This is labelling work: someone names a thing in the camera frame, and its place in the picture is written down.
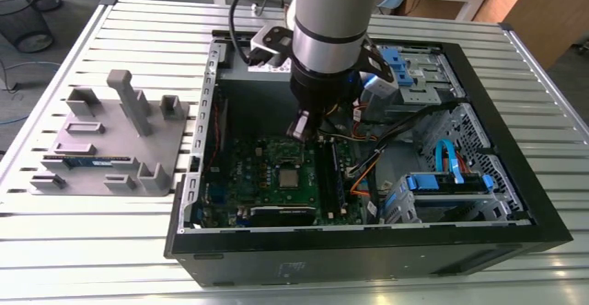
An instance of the green circuit board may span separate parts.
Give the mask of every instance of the green circuit board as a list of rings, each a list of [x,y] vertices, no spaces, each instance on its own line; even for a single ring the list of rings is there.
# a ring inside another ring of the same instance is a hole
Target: green circuit board
[[[231,206],[309,205],[318,202],[314,150],[282,138],[233,141]]]
[[[341,170],[353,164],[349,144],[335,145]],[[315,225],[359,224],[359,205],[350,202],[346,214],[325,218],[321,212],[319,180],[315,164],[317,144],[301,144],[283,137],[234,139],[227,160],[229,181],[226,201],[209,212],[218,227],[239,226],[239,210],[258,206],[311,207],[315,209]]]

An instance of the label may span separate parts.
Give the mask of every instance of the label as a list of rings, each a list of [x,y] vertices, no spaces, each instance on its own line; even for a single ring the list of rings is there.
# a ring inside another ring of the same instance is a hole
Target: label
[[[93,161],[91,164],[94,166],[111,166],[109,161]]]
[[[291,277],[295,273],[302,272],[306,262],[283,262],[278,266],[278,277]]]
[[[353,110],[353,121],[359,122],[361,120],[361,110]]]
[[[249,66],[247,71],[249,72],[290,72],[290,59],[286,59],[286,61],[282,63],[282,66],[279,66],[279,67],[274,67],[266,63],[262,66]]]
[[[367,209],[367,212],[370,212],[370,214],[371,214],[373,216],[375,216],[375,211],[377,211],[377,209],[375,209],[374,204],[371,204],[371,201],[367,202],[366,209]]]
[[[409,75],[424,77],[424,74],[420,70],[409,70]]]

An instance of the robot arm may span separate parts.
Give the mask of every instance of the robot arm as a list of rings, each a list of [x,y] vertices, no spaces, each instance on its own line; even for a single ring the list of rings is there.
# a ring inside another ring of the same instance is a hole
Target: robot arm
[[[366,36],[379,1],[297,0],[293,29],[263,28],[251,39],[250,62],[269,61],[277,66],[291,59],[290,90],[298,100],[298,114],[286,133],[299,141],[314,136],[325,113],[338,104],[347,87],[358,83],[359,72],[394,81]],[[379,5],[394,7],[401,1],[383,0]]]

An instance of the metal table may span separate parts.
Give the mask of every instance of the metal table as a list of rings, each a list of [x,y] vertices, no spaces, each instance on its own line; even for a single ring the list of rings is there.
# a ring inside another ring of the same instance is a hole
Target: metal table
[[[27,194],[39,156],[69,112],[63,98],[89,86],[99,98],[111,68],[127,69],[146,98],[178,95],[194,116],[210,30],[227,7],[118,0],[99,5],[0,163],[0,300],[61,304],[586,304],[589,288],[589,132],[516,36],[496,25],[374,16],[374,37],[459,43],[574,241],[466,277],[202,289],[162,249],[171,196]],[[247,8],[237,30],[279,21]],[[185,145],[191,143],[189,121]],[[177,167],[187,165],[178,154]]]

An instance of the motherboard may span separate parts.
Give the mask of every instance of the motherboard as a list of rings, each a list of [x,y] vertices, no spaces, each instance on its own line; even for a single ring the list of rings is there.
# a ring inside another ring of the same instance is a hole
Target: motherboard
[[[207,224],[221,228],[359,224],[359,203],[343,185],[351,151],[345,141],[233,139],[227,181],[207,186]]]

